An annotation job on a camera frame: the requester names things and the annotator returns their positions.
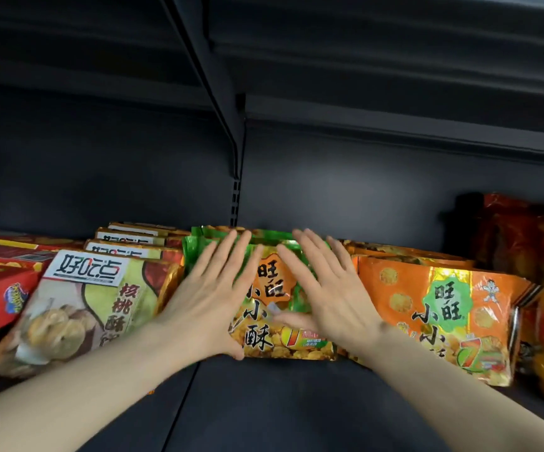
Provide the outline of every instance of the left hand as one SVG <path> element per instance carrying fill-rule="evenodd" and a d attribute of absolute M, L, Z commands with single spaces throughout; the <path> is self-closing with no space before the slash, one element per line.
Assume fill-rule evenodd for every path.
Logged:
<path fill-rule="evenodd" d="M 228 334 L 228 326 L 255 279 L 264 248 L 259 245 L 252 252 L 243 273 L 236 278 L 251 232 L 241 235 L 229 257 L 236 238 L 237 232 L 232 230 L 219 246 L 209 243 L 155 319 L 162 326 L 163 335 L 180 343 L 188 353 L 186 364 L 217 354 L 228 354 L 237 360 L 244 357 L 243 347 Z"/>

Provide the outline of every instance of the right hand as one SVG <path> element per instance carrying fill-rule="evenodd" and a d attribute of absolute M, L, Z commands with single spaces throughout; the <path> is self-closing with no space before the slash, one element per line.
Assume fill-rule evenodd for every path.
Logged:
<path fill-rule="evenodd" d="M 275 319 L 291 328 L 314 331 L 350 353 L 363 356 L 376 341 L 384 322 L 362 285 L 351 256 L 330 236 L 327 241 L 332 250 L 309 229 L 293 230 L 293 236 L 318 279 L 282 244 L 277 246 L 278 255 L 306 292 L 312 314 L 284 311 Z"/>

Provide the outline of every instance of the forearm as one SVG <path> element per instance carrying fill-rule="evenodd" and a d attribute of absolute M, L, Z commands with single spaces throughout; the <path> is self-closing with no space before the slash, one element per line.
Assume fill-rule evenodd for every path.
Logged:
<path fill-rule="evenodd" d="M 544 421 L 384 326 L 365 364 L 400 393 L 453 451 L 544 450 Z"/>
<path fill-rule="evenodd" d="M 190 363 L 157 325 L 129 338 L 2 392 L 0 450 L 75 451 Z"/>

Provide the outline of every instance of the hand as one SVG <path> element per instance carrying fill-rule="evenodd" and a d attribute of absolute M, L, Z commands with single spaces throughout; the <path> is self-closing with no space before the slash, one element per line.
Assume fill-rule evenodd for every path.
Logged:
<path fill-rule="evenodd" d="M 282 244 L 278 255 L 307 294 L 312 314 L 285 311 L 276 320 L 324 336 L 355 355 L 364 355 L 384 323 L 374 308 L 351 256 L 337 240 L 327 237 L 329 249 L 313 231 L 293 230 L 318 280 L 298 257 Z"/>
<path fill-rule="evenodd" d="M 260 245 L 252 252 L 243 273 L 235 280 L 251 232 L 241 235 L 228 257 L 236 238 L 237 232 L 232 230 L 217 248 L 216 242 L 209 243 L 155 319 L 162 325 L 166 339 L 178 342 L 189 352 L 187 365 L 216 354 L 228 354 L 237 360 L 244 357 L 243 347 L 228 334 L 228 326 L 255 279 L 263 247 Z"/>

